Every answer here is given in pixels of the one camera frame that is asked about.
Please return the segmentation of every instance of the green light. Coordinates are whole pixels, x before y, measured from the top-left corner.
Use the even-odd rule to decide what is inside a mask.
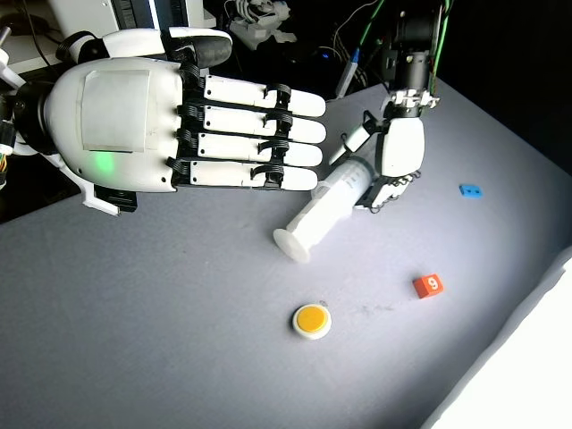
[[[100,172],[111,174],[115,169],[114,155],[110,152],[97,152],[96,166]]]

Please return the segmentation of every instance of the robotic hand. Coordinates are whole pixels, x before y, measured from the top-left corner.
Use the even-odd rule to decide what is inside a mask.
[[[25,83],[0,50],[0,77],[17,89],[16,138],[0,130],[0,152],[39,152],[80,186],[86,206],[111,215],[135,210],[136,192],[177,186],[313,189],[317,177],[303,167],[322,161],[316,144],[326,132],[304,117],[321,116],[324,100],[202,76],[231,49],[231,38],[211,29],[83,31],[58,48],[79,64],[54,85]]]
[[[439,101],[433,95],[436,52],[442,23],[442,8],[432,2],[402,0],[395,10],[396,25],[384,39],[389,48],[383,52],[383,76],[389,81],[389,99],[378,121],[364,112],[364,121],[345,139],[330,164],[344,163],[374,134],[376,177],[356,203],[377,213],[390,200],[398,198],[418,171],[425,153],[423,123],[426,108]]]

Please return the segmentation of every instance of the blue rectangular block with holes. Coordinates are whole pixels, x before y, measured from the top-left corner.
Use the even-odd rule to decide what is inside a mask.
[[[483,192],[476,185],[459,185],[458,188],[461,190],[461,194],[465,198],[482,198]]]

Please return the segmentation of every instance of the white plastic cylinder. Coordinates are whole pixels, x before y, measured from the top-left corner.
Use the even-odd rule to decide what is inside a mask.
[[[360,158],[350,158],[336,168],[312,191],[310,201],[286,226],[274,230],[274,241],[289,257],[309,262],[310,249],[318,244],[340,220],[351,215],[353,206],[372,182],[371,166]]]

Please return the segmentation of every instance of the gray table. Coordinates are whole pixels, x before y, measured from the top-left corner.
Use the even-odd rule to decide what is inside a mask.
[[[0,427],[419,426],[572,242],[572,179],[440,95],[423,177],[309,265],[272,241],[305,193],[182,189],[118,219],[70,198],[0,226]],[[382,98],[330,104],[326,154]],[[420,300],[428,273],[446,291]],[[290,317],[317,301],[332,330],[303,340]]]

